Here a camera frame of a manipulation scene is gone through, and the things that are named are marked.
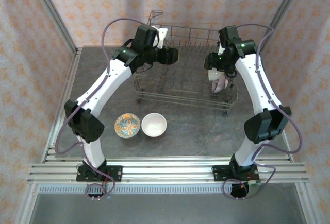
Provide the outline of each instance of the orange patterned plate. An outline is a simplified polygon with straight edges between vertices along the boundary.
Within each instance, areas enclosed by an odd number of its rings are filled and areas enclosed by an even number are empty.
[[[140,120],[134,114],[125,113],[117,118],[114,130],[121,138],[131,138],[139,132]]]

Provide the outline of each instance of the metal wire basket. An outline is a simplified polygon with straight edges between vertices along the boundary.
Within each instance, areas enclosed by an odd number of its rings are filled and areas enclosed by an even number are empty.
[[[218,31],[155,23],[162,11],[152,11],[149,25],[168,28],[165,46],[179,50],[173,65],[155,64],[135,73],[134,89],[138,100],[151,99],[188,106],[219,109],[229,112],[238,98],[234,79],[220,93],[212,93],[212,82],[204,69],[207,54],[217,50]]]

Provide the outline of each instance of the patterned wallpaper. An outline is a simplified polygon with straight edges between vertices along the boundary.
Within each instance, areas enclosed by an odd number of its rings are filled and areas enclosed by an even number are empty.
[[[0,17],[0,223],[13,223],[72,54],[40,0],[0,0]]]
[[[244,23],[270,24],[282,0],[53,0],[74,42],[100,45],[107,23],[119,17],[147,22],[151,10],[163,10],[158,22],[213,28]],[[115,23],[105,43],[121,45],[135,35],[138,25],[132,22]],[[243,38],[259,41],[262,29],[240,29]]]
[[[330,0],[294,0],[263,60],[275,92],[303,131],[305,144],[295,158],[307,162],[319,209],[329,220]],[[297,148],[294,128],[286,131]]]

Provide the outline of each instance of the white bowl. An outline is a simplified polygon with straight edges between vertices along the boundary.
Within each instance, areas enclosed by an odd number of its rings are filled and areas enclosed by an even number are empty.
[[[157,137],[166,131],[167,122],[163,115],[150,113],[142,120],[141,127],[147,136]]]

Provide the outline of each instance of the purple cable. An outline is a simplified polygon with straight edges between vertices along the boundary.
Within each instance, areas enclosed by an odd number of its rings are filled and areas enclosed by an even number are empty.
[[[245,199],[250,199],[252,197],[255,197],[257,196],[261,191],[262,189],[264,189],[266,187],[266,185],[269,183],[269,181],[273,178],[274,174],[276,173],[276,168],[274,166],[270,166],[270,165],[260,165],[258,163],[255,162],[256,160],[256,157],[257,155],[259,154],[259,152],[263,149],[263,147],[271,147],[271,148],[274,148],[278,151],[281,151],[283,153],[289,153],[289,154],[294,154],[294,153],[298,153],[301,148],[302,148],[302,145],[303,145],[303,135],[301,133],[301,130],[299,129],[298,125],[294,122],[294,120],[289,117],[284,111],[282,111],[281,108],[279,108],[279,106],[272,100],[272,96],[271,94],[269,93],[269,91],[267,90],[267,87],[265,85],[265,82],[263,81],[262,79],[262,76],[261,76],[261,73],[260,73],[260,70],[259,70],[259,55],[260,55],[260,50],[261,50],[261,47],[262,45],[264,44],[265,40],[273,33],[275,32],[275,29],[270,27],[270,26],[265,26],[265,25],[260,25],[260,24],[255,24],[255,23],[249,23],[249,24],[244,24],[244,25],[240,25],[240,26],[237,26],[237,27],[243,27],[243,26],[260,26],[260,27],[265,27],[267,29],[270,29],[271,31],[269,33],[267,33],[261,40],[260,40],[260,43],[259,43],[259,46],[257,48],[257,53],[256,53],[256,69],[257,69],[257,75],[258,75],[258,78],[260,80],[260,83],[262,85],[262,88],[264,90],[264,92],[266,93],[268,99],[269,99],[269,102],[285,117],[288,119],[288,121],[290,121],[290,123],[292,123],[293,127],[295,128],[295,130],[297,131],[297,134],[299,136],[299,146],[296,150],[294,151],[287,151],[287,150],[284,150],[284,149],[281,149],[277,146],[274,146],[272,144],[261,144],[261,146],[255,151],[255,153],[253,154],[252,156],[252,159],[251,161],[258,167],[265,167],[265,168],[270,168],[270,169],[273,169],[270,177],[266,180],[266,182],[258,189],[258,191],[253,194],[252,196],[248,196],[248,197],[242,197],[242,198],[235,198],[233,197],[232,195],[228,195],[226,192],[225,192],[225,184],[228,183],[228,182],[238,182],[240,185],[244,186],[244,189],[245,189],[245,192],[247,193],[247,190],[246,190],[246,187],[245,185],[243,184],[242,181],[240,180],[237,180],[237,179],[227,179],[223,182],[222,184],[222,192],[223,194],[227,197],[227,198],[230,198],[232,200],[245,200]]]
[[[107,174],[105,174],[105,173],[103,173],[103,172],[101,172],[101,171],[99,171],[99,170],[97,170],[93,165],[92,165],[92,163],[90,163],[90,161],[89,161],[89,159],[88,159],[88,157],[87,157],[87,155],[86,155],[86,153],[85,153],[85,150],[84,150],[84,143],[83,142],[76,142],[76,143],[74,143],[73,145],[71,145],[68,149],[66,149],[66,150],[64,150],[64,151],[60,151],[59,149],[58,149],[58,146],[59,146],[59,143],[60,143],[60,137],[61,137],[61,135],[63,134],[63,132],[64,132],[64,129],[65,129],[65,127],[66,127],[66,125],[68,125],[68,123],[69,123],[69,121],[73,118],[73,116],[74,115],[76,115],[76,113],[83,107],[83,105],[84,104],[86,104],[86,102],[104,85],[104,83],[106,82],[106,80],[107,80],[107,78],[108,78],[108,75],[110,74],[110,58],[109,58],[109,56],[108,56],[108,54],[107,54],[107,52],[106,52],[106,50],[105,50],[105,46],[104,46],[104,37],[105,37],[105,34],[106,34],[106,31],[107,31],[107,29],[113,24],[113,23],[115,23],[115,22],[118,22],[118,21],[123,21],[123,20],[127,20],[127,21],[133,21],[133,22],[137,22],[137,23],[140,23],[140,24],[145,24],[145,23],[143,23],[143,22],[140,22],[140,21],[137,21],[137,20],[135,20],[135,19],[131,19],[131,18],[118,18],[118,19],[115,19],[115,20],[113,20],[112,22],[110,22],[105,28],[104,28],[104,30],[103,30],[103,33],[102,33],[102,39],[101,39],[101,47],[102,47],[102,51],[103,51],[103,53],[104,53],[104,55],[105,55],[105,57],[106,57],[106,59],[107,59],[107,74],[105,75],[105,77],[104,77],[104,79],[102,80],[102,82],[99,84],[99,86],[97,86],[96,87],[96,89],[86,98],[86,100],[84,100],[72,113],[71,113],[71,115],[63,122],[63,125],[62,125],[62,127],[60,128],[60,130],[59,130],[59,132],[58,132],[58,135],[57,135],[57,137],[56,137],[56,141],[55,141],[55,153],[58,153],[58,154],[64,154],[64,153],[67,153],[67,152],[69,152],[72,148],[74,148],[76,145],[78,145],[78,144],[81,144],[82,146],[83,146],[83,148],[82,148],[82,150],[84,151],[84,157],[85,157],[85,159],[86,159],[86,161],[87,161],[87,164],[95,171],[95,172],[97,172],[98,174],[101,174],[101,175],[103,175],[103,176],[105,176],[105,177],[107,177],[108,179],[110,179],[112,182],[113,182],[113,186],[112,186],[112,188],[108,191],[108,192],[106,192],[106,189],[103,187],[103,185],[101,185],[101,184],[97,184],[97,183],[93,183],[93,184],[89,184],[87,187],[86,187],[86,189],[85,189],[85,194],[86,194],[86,196],[88,197],[88,198],[91,198],[91,199],[94,199],[94,197],[90,197],[90,196],[88,196],[88,194],[87,194],[87,189],[88,189],[88,187],[89,186],[91,186],[91,185],[98,185],[98,186],[100,186],[104,191],[105,191],[105,194],[104,195],[102,195],[101,197],[98,197],[98,199],[99,200],[101,200],[102,198],[104,198],[104,197],[106,197],[110,192],[112,192],[113,191],[113,189],[114,189],[114,186],[115,186],[115,182],[114,182],[114,180],[113,180],[113,178],[111,177],[111,176],[109,176],[109,175],[107,175]]]

